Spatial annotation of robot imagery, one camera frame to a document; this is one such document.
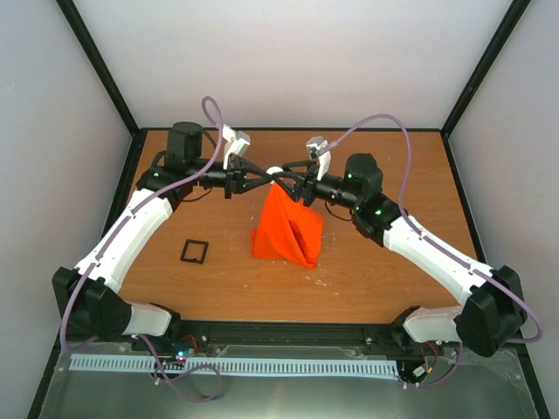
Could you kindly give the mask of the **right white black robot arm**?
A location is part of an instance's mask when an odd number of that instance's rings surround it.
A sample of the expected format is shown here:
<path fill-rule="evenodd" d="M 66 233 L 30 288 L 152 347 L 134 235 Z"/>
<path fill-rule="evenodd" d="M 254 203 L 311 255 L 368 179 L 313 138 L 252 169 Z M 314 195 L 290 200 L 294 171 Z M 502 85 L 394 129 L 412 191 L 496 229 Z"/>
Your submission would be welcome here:
<path fill-rule="evenodd" d="M 455 306 L 413 306 L 402 313 L 395 338 L 401 346 L 455 341 L 491 357 L 526 322 L 517 273 L 471 259 L 421 226 L 383 193 L 383 172 L 372 155 L 351 155 L 342 177 L 322 173 L 315 161 L 298 161 L 272 179 L 295 202 L 308 206 L 321 199 L 348 209 L 363 237 L 409 260 L 454 297 Z"/>

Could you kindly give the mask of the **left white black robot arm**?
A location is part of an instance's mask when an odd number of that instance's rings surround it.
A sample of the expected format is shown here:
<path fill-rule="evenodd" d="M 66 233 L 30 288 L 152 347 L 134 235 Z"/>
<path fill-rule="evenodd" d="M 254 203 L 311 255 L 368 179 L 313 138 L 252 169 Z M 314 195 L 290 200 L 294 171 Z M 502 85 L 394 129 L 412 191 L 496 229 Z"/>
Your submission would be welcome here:
<path fill-rule="evenodd" d="M 72 326 L 105 341 L 149 335 L 166 352 L 180 345 L 178 312 L 157 304 L 130 303 L 120 297 L 128 270 L 195 186 L 221 188 L 226 197 L 231 197 L 272 179 L 244 159 L 251 144 L 248 134 L 222 127 L 215 147 L 224 154 L 222 161 L 202 158 L 203 135 L 204 129 L 197 123 L 174 124 L 168 132 L 166 149 L 141 175 L 128 205 L 105 236 L 72 269 L 61 267 L 55 272 L 52 285 L 62 315 L 61 339 Z"/>

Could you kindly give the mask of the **orange garment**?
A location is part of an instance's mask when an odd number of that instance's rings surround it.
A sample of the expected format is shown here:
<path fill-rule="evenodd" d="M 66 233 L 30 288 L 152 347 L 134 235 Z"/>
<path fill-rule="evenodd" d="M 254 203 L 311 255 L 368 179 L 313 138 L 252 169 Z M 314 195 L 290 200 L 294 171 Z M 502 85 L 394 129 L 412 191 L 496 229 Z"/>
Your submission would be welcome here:
<path fill-rule="evenodd" d="M 282 259 L 308 269 L 318 264 L 322 215 L 294 202 L 274 183 L 264 201 L 257 228 L 252 231 L 252 256 Z"/>

